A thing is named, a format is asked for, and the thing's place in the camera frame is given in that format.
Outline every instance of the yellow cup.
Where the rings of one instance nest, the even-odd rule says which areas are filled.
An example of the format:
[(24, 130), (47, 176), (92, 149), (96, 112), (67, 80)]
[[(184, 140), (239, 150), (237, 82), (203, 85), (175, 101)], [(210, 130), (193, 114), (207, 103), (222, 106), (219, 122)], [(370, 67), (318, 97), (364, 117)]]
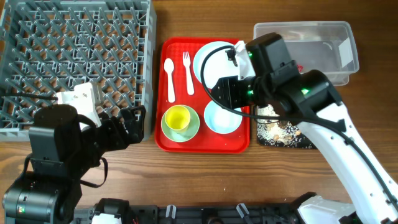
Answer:
[(186, 107), (175, 105), (166, 111), (165, 120), (167, 126), (176, 133), (183, 133), (187, 130), (191, 121), (191, 114)]

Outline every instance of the white plastic fork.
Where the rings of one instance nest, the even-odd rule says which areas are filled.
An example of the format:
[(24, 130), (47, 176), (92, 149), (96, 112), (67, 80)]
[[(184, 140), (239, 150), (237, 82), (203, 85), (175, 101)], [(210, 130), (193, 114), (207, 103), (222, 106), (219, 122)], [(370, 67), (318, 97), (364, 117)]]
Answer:
[(185, 73), (187, 73), (187, 91), (189, 95), (194, 94), (193, 90), (193, 82), (192, 82), (192, 76), (191, 76), (191, 70), (190, 70), (190, 65), (191, 65), (191, 58), (189, 57), (188, 52), (183, 52), (182, 53), (182, 63), (185, 66)]

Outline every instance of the white plate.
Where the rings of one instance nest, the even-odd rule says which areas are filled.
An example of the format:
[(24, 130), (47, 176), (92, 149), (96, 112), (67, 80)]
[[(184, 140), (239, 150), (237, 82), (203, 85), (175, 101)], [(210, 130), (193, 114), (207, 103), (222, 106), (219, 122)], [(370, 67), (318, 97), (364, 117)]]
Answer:
[(231, 113), (218, 106), (214, 101), (210, 101), (205, 108), (205, 123), (218, 134), (229, 134), (237, 130), (242, 123), (242, 116)]
[[(225, 45), (232, 46), (232, 44), (228, 42), (216, 41), (206, 44), (198, 50), (195, 58), (193, 59), (193, 72), (200, 83), (200, 68), (203, 60), (212, 50)], [(239, 75), (239, 62), (237, 62), (238, 66), (235, 67), (233, 62), (228, 60), (225, 50), (220, 50), (219, 52), (213, 54), (206, 62), (204, 75), (206, 86), (208, 88), (213, 88), (217, 84), (218, 79), (221, 77)]]

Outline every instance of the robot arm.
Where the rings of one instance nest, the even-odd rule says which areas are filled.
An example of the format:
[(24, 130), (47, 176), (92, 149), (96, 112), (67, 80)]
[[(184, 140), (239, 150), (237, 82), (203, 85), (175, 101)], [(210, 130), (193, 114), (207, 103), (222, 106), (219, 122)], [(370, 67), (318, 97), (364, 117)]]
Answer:
[[(331, 165), (363, 223), (398, 219), (398, 185), (362, 140), (340, 95), (322, 72), (301, 75), (282, 37), (275, 33), (224, 49), (234, 64), (239, 62), (242, 75), (220, 78), (211, 93), (202, 81), (213, 101), (232, 113), (233, 108), (271, 104), (284, 117), (262, 118), (289, 120), (298, 126)], [(325, 210), (328, 208), (313, 204), (298, 211), (305, 222), (319, 223), (326, 218), (321, 215)]]
[[(88, 169), (99, 166), (102, 160), (105, 181), (108, 165), (102, 155), (142, 141), (144, 106), (122, 109), (123, 123), (115, 117), (107, 118), (105, 114), (100, 120), (94, 112), (95, 104), (90, 100), (97, 99), (98, 92), (93, 91), (95, 86), (85, 83), (81, 87), (59, 96), (70, 105), (53, 105), (36, 112), (29, 129), (32, 154), (27, 157), (21, 176), (3, 197), (5, 223), (70, 223), (81, 197), (80, 184), (102, 185), (81, 180)], [(73, 97), (77, 95), (88, 98), (91, 104)], [(69, 96), (79, 102), (74, 104)], [(90, 119), (78, 111), (89, 117), (95, 113), (97, 119)], [(29, 161), (33, 172), (27, 171)]]

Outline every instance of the gray dish rack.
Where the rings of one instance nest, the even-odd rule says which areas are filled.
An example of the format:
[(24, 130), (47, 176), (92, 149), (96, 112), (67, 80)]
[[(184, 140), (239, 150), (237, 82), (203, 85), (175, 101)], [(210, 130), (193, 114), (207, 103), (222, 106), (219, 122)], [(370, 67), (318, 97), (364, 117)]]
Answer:
[[(99, 83), (104, 105), (97, 112), (120, 118), (121, 108), (144, 105), (147, 139), (155, 37), (151, 1), (7, 0), (0, 19), (0, 91), (55, 96)], [(34, 113), (54, 103), (0, 98), (0, 141), (28, 141)]]

